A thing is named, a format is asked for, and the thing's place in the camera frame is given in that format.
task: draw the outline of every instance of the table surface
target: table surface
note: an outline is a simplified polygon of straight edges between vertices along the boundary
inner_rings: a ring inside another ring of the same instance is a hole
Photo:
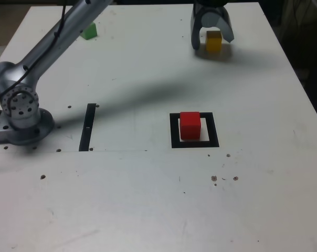
[[[0,145],[0,252],[317,252],[317,115],[260,6],[227,10],[219,55],[192,50],[192,5],[109,6],[69,47],[37,86],[61,128]],[[31,8],[0,61],[60,14]],[[172,149],[181,111],[212,112],[220,147]]]

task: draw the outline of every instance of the black strip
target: black strip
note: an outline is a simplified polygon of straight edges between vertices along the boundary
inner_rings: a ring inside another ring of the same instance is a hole
[[[170,114],[170,131],[172,148],[213,148],[219,147],[215,120],[212,113],[200,113],[200,118],[205,118],[209,141],[181,142],[179,140],[179,113]]]
[[[95,112],[96,112],[96,103],[87,104],[83,132],[81,134],[81,139],[79,144],[79,151],[89,151]]]

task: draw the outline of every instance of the black cable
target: black cable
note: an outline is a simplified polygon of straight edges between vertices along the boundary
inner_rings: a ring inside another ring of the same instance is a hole
[[[62,17],[61,17],[61,20],[60,20],[60,24],[59,24],[58,30],[55,33],[55,37],[52,40],[50,46],[44,51],[44,53],[41,56],[38,57],[38,59],[35,60],[35,62],[31,65],[31,67],[28,68],[28,70],[25,72],[25,74],[17,82],[15,82],[13,85],[11,85],[9,88],[7,88],[5,91],[3,91],[0,94],[0,99],[1,99],[2,96],[7,94],[9,91],[11,91],[17,85],[19,85],[21,83],[21,81],[23,81],[28,76],[28,74],[33,70],[33,68],[40,62],[40,60],[43,59],[50,52],[50,50],[55,46],[55,44],[56,44],[56,42],[57,42],[57,40],[59,38],[59,35],[60,35],[60,33],[61,33],[61,31],[62,31],[62,29],[64,27],[64,23],[65,23],[65,9],[66,9],[66,0],[64,0],[63,10],[62,10]]]

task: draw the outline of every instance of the floor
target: floor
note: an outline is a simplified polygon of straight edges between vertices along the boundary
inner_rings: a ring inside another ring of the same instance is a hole
[[[29,9],[30,5],[0,5],[0,56]]]

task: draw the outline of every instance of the green cube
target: green cube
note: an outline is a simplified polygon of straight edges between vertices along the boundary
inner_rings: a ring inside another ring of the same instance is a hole
[[[89,40],[91,38],[97,37],[97,27],[95,23],[90,24],[89,27],[87,27],[80,36],[83,37],[86,40]]]

